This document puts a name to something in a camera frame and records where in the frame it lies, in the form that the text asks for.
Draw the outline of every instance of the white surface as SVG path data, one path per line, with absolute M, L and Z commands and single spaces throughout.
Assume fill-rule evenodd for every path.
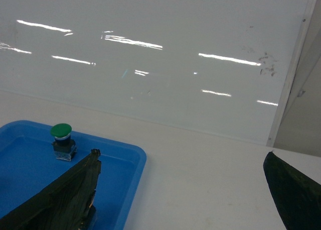
M 0 88 L 265 145 L 306 5 L 0 0 Z
M 275 117 L 271 126 L 269 138 L 266 146 L 273 147 L 277 132 L 279 130 L 282 119 L 284 118 L 285 108 L 288 106 L 288 98 L 291 94 L 293 80 L 296 77 L 297 67 L 299 62 L 301 63 L 303 58 L 303 45 L 306 45 L 306 40 L 309 38 L 308 30 L 310 28 L 311 18 L 314 13 L 314 8 L 317 0 L 308 0 L 308 4 L 305 8 L 303 23 L 301 24 L 298 39 L 295 43 L 293 55 L 290 61 L 290 66 L 287 72 L 287 76 L 283 85 L 283 90 L 280 96 L 279 104 L 276 109 Z
M 147 162 L 125 229 L 285 229 L 263 161 L 272 148 L 0 91 L 0 126 L 54 125 L 142 147 Z M 321 182 L 321 158 L 275 154 Z
M 295 79 L 293 81 L 291 94 L 288 98 L 286 108 L 284 110 L 284 116 L 289 112 L 291 106 L 302 90 L 305 82 L 310 77 L 310 74 L 315 69 L 317 63 L 321 58 L 321 29 L 317 33 L 311 47 L 309 48 L 306 56 L 301 59 L 300 65 L 297 68 Z
M 309 52 L 321 29 L 321 0 L 317 0 L 304 43 L 301 58 Z M 304 70 L 300 61 L 299 70 Z M 321 156 L 321 59 L 302 87 L 305 94 L 296 98 L 293 106 L 283 119 L 274 147 L 285 150 Z

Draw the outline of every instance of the white wall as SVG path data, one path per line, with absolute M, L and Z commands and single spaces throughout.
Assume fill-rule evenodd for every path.
M 0 89 L 265 145 L 306 5 L 0 0 Z

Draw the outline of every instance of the white table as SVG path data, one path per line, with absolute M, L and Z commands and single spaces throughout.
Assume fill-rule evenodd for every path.
M 262 167 L 272 148 L 0 91 L 0 126 L 17 120 L 67 122 L 145 150 L 125 229 L 285 229 Z M 274 152 L 321 182 L 321 158 Z

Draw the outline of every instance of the black curved object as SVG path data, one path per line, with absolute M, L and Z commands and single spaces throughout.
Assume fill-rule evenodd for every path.
M 0 219 L 1 230 L 86 229 L 100 174 L 100 151 L 91 153 L 16 209 Z
M 321 229 L 321 185 L 269 152 L 263 169 L 287 230 Z

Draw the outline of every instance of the white board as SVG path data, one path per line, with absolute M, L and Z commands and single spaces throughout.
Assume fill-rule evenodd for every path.
M 265 145 L 307 1 L 0 0 L 0 89 Z

